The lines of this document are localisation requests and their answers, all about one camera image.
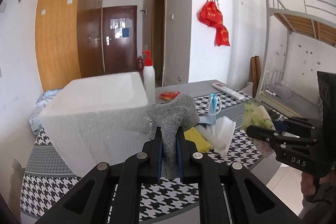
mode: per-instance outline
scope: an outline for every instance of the door handle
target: door handle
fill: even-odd
[[[112,40],[112,39],[110,39],[110,37],[106,37],[106,46],[110,45],[110,40]]]

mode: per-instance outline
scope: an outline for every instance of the silver rivet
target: silver rivet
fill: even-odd
[[[143,160],[143,159],[147,158],[147,154],[145,152],[140,152],[140,153],[137,154],[136,157],[140,160]]]
[[[101,162],[97,165],[97,169],[100,170],[100,171],[103,171],[107,168],[107,163],[105,162]]]
[[[196,153],[193,154],[193,158],[199,160],[199,159],[203,158],[203,154],[199,153],[199,152],[196,152]]]
[[[240,162],[234,162],[232,164],[232,168],[236,170],[241,170],[241,168],[243,168],[243,165]]]

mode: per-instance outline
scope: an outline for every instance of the yellow sponge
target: yellow sponge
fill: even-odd
[[[212,147],[194,127],[184,132],[184,137],[196,144],[198,152],[208,151]]]

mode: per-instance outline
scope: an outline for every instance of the white wall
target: white wall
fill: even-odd
[[[191,7],[192,0],[167,0],[165,85],[188,82]],[[143,18],[143,44],[150,48],[152,0],[143,0],[143,8],[147,8],[147,16]]]
[[[285,7],[290,10],[304,12],[303,0],[281,0]],[[325,0],[336,4],[335,0]],[[319,4],[314,0],[306,0],[309,5],[321,7],[336,13],[336,9]],[[325,12],[307,9],[308,13],[323,17],[336,23],[336,17]],[[259,55],[263,59],[266,39],[266,2],[261,0],[261,38]],[[269,54],[267,69],[280,69],[283,67],[284,53],[286,50],[287,29],[275,18],[271,18],[269,39]],[[313,103],[319,100],[317,70],[336,72],[336,49],[322,42],[298,34],[290,36],[288,48],[287,69],[284,80],[289,81],[290,88],[304,96]]]
[[[258,55],[260,0],[219,0],[231,47],[214,45],[216,30],[198,21],[206,0],[193,0],[189,82],[217,79],[242,88]]]
[[[0,14],[0,192],[8,201],[13,160],[26,166],[36,136],[28,118],[42,93],[35,55],[37,0],[4,0]]]
[[[140,12],[143,6],[143,0],[103,0],[103,7],[114,6],[138,6],[137,11],[137,53],[138,56],[142,55],[142,17],[143,13]]]

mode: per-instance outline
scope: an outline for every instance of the red fire extinguisher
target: red fire extinguisher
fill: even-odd
[[[138,71],[142,72],[143,71],[143,57],[139,56],[138,58]]]

